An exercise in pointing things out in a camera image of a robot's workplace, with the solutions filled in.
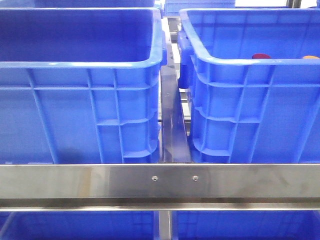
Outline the red button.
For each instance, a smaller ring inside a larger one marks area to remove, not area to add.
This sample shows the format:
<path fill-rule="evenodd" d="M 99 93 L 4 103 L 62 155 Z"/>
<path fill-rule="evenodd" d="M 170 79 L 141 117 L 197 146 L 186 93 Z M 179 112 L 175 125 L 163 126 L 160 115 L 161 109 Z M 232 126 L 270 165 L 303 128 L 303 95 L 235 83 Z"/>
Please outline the red button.
<path fill-rule="evenodd" d="M 254 53 L 252 59 L 271 59 L 271 56 L 266 53 Z"/>

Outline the yellow button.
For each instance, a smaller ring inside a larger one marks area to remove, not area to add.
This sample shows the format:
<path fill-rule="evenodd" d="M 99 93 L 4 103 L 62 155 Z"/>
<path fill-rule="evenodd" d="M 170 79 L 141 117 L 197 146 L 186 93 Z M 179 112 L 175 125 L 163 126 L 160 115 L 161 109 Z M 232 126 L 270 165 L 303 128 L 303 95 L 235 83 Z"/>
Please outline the yellow button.
<path fill-rule="evenodd" d="M 315 55 L 305 55 L 302 57 L 302 59 L 316 59 L 319 60 L 320 57 L 319 56 L 315 56 Z"/>

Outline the steel centre divider bar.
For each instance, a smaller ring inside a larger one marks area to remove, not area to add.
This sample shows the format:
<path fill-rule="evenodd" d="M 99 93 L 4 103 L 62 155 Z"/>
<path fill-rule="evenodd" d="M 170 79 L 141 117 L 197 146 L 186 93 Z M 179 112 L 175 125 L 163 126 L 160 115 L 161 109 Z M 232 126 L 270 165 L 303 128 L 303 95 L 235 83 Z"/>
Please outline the steel centre divider bar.
<path fill-rule="evenodd" d="M 161 67 L 161 143 L 164 163 L 190 164 L 181 95 L 173 65 Z"/>

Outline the large blue crate left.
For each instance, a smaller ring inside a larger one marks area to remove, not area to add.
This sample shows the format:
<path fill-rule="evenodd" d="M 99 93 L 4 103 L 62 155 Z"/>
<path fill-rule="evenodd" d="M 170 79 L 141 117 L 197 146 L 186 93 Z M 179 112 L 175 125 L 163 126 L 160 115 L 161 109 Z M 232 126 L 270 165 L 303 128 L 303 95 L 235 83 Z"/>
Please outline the large blue crate left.
<path fill-rule="evenodd" d="M 2 8 L 0 162 L 159 161 L 156 8 Z"/>

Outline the large blue crate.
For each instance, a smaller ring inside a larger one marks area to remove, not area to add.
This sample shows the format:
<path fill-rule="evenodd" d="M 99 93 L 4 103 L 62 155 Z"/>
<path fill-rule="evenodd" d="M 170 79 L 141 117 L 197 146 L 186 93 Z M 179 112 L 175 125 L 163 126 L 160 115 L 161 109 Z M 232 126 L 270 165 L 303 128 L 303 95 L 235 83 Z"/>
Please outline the large blue crate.
<path fill-rule="evenodd" d="M 180 77 L 198 163 L 320 161 L 320 11 L 187 8 Z M 271 59 L 252 59 L 264 53 Z"/>
<path fill-rule="evenodd" d="M 2 8 L 0 162 L 159 161 L 156 8 Z"/>

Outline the large blue crate right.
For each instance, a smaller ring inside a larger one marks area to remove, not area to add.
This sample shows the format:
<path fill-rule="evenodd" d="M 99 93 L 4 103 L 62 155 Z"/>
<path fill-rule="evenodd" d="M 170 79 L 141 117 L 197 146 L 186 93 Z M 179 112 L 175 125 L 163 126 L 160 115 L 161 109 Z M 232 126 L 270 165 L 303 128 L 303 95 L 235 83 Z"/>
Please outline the large blue crate right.
<path fill-rule="evenodd" d="M 320 161 L 320 11 L 187 8 L 180 77 L 198 163 Z M 252 59 L 264 53 L 271 59 Z"/>

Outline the blue crate lower right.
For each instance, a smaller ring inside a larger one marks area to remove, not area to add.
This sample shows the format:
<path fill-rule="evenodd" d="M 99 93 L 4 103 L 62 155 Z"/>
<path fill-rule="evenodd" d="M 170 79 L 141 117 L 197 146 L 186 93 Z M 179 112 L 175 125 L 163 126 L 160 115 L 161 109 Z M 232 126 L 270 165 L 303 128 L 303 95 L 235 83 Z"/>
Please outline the blue crate lower right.
<path fill-rule="evenodd" d="M 318 240 L 318 211 L 176 211 L 178 240 Z"/>

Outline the blue crate rear right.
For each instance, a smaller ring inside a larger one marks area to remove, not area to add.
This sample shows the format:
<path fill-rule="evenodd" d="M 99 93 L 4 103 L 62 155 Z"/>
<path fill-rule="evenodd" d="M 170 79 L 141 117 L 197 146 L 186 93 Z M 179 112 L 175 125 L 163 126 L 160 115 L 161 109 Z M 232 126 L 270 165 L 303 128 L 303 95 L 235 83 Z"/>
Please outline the blue crate rear right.
<path fill-rule="evenodd" d="M 182 9 L 194 8 L 234 8 L 235 0 L 166 0 L 164 16 L 175 17 Z"/>

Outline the blue crate lower left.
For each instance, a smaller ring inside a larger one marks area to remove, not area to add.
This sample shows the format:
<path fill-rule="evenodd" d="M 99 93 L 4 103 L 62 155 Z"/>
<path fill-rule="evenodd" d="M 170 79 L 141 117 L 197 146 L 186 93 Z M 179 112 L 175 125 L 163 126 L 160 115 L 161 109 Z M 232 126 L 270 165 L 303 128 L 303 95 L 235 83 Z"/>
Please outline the blue crate lower left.
<path fill-rule="evenodd" d="M 158 240 L 153 211 L 13 212 L 2 240 Z"/>

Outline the blue crate rear left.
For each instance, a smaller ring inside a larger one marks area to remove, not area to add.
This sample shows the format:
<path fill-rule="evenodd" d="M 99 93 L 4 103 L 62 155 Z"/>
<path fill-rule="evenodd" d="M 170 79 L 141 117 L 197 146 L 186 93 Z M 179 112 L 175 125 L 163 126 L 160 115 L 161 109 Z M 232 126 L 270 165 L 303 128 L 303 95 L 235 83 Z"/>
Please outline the blue crate rear left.
<path fill-rule="evenodd" d="M 161 0 L 1 0 L 1 8 L 163 8 Z"/>

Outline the left rail screw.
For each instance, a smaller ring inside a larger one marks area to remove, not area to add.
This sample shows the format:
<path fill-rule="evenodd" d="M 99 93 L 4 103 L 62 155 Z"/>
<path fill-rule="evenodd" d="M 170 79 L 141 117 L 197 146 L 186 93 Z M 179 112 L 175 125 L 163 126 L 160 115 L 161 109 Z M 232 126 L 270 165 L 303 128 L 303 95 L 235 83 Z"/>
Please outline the left rail screw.
<path fill-rule="evenodd" d="M 154 182 L 156 182 L 159 178 L 155 175 L 151 178 Z"/>

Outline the rail screw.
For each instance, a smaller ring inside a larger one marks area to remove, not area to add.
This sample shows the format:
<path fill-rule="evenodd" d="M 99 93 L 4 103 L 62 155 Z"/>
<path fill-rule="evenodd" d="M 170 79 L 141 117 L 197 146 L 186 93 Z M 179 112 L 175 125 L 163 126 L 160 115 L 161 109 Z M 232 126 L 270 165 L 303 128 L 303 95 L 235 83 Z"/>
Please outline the rail screw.
<path fill-rule="evenodd" d="M 194 176 L 192 177 L 192 180 L 195 181 L 195 182 L 198 181 L 198 179 L 199 179 L 199 177 L 198 177 L 197 175 L 194 175 Z"/>
<path fill-rule="evenodd" d="M 151 178 L 154 182 L 156 182 L 159 178 L 155 175 Z"/>

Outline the steel front shelf rail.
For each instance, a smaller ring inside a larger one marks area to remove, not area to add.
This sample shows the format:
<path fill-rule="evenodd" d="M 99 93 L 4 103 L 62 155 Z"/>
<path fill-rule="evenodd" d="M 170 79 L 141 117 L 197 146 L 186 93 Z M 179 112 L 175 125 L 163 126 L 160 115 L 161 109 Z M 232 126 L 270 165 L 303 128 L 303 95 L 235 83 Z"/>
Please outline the steel front shelf rail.
<path fill-rule="evenodd" d="M 2 211 L 318 210 L 318 164 L 2 165 Z"/>

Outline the right rail screw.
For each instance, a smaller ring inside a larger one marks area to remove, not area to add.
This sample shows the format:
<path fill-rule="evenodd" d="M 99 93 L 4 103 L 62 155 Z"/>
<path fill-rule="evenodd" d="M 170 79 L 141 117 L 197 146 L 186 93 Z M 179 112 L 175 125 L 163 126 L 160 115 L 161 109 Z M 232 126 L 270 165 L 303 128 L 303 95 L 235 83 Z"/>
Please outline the right rail screw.
<path fill-rule="evenodd" d="M 194 176 L 192 177 L 192 180 L 195 181 L 195 182 L 198 181 L 198 179 L 199 179 L 199 177 L 198 177 L 197 175 L 194 175 Z"/>

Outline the steel lower vertical post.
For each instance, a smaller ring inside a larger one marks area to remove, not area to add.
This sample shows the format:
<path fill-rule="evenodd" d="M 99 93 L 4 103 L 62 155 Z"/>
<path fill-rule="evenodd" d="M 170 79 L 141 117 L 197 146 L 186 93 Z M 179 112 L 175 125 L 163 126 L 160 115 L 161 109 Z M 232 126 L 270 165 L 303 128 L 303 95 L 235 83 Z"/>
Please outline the steel lower vertical post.
<path fill-rule="evenodd" d="M 170 210 L 159 211 L 159 239 L 171 240 L 172 239 L 172 212 Z"/>

